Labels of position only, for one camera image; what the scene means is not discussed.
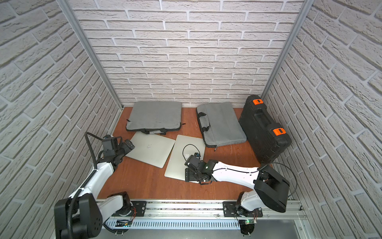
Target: wooden floor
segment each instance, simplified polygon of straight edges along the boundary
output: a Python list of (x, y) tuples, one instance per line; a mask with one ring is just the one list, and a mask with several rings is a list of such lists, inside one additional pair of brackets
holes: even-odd
[[(131, 139), (135, 132), (126, 131), (126, 121), (132, 108), (126, 107), (118, 121), (113, 136), (122, 136), (123, 140)], [(235, 113), (240, 117), (242, 108), (236, 108)], [(165, 137), (176, 139), (178, 134), (202, 138), (195, 108), (182, 108), (182, 125), (179, 131), (168, 132)], [(204, 161), (210, 159), (222, 161), (242, 167), (258, 167), (257, 161), (248, 141), (236, 145), (206, 148)], [(144, 199), (237, 199), (242, 191), (249, 192), (250, 188), (230, 182), (212, 182), (209, 185), (184, 182), (165, 177), (168, 160), (163, 168), (124, 157), (117, 170), (107, 180), (98, 198), (106, 198), (110, 194), (126, 191), (130, 198)]]

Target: gray laptop bag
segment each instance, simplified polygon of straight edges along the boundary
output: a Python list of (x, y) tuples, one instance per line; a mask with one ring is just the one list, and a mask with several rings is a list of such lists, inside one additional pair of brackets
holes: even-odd
[(182, 103), (174, 101), (138, 101), (127, 120), (127, 131), (145, 134), (177, 131), (181, 127)]
[(217, 148), (247, 141), (230, 102), (202, 104), (196, 108), (196, 113), (207, 147)]

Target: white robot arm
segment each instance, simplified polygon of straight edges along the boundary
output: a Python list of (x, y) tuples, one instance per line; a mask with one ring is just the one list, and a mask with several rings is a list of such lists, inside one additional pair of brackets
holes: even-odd
[(198, 156), (195, 153), (186, 160), (186, 181), (197, 181), (202, 185), (208, 181), (226, 181), (253, 190), (239, 195), (236, 202), (238, 215), (248, 214), (264, 206), (281, 213), (286, 211), (290, 183), (272, 167), (238, 167), (216, 160), (206, 163)]
[[(103, 150), (96, 159), (88, 135), (101, 140)], [(135, 147), (122, 137), (106, 135), (103, 139), (89, 132), (85, 133), (94, 168), (81, 186), (68, 198), (59, 200), (54, 207), (55, 231), (57, 239), (87, 239), (96, 237), (103, 223), (116, 211), (129, 212), (130, 199), (126, 192), (110, 195), (97, 204), (96, 198), (106, 180), (122, 162), (122, 158)]]

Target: mounting plate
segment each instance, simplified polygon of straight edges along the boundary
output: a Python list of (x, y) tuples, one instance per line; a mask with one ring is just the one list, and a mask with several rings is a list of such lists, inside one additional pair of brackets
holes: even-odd
[[(235, 203), (236, 202), (233, 202), (233, 201), (223, 202), (223, 212), (225, 217), (232, 218), (237, 215)], [(261, 218), (263, 216), (261, 208), (257, 208), (253, 210), (252, 212), (245, 214), (244, 216), (253, 217), (253, 216), (256, 216), (256, 213), (258, 218)]]

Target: brick wall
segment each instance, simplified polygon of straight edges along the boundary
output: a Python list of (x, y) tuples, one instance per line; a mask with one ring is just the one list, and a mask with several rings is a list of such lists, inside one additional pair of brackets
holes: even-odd
[(260, 94), (302, 1), (71, 0), (122, 103)]
[(316, 0), (266, 97), (316, 237), (382, 235), (381, 6)]
[(0, 56), (0, 237), (49, 238), (117, 107), (56, 1), (2, 1)]

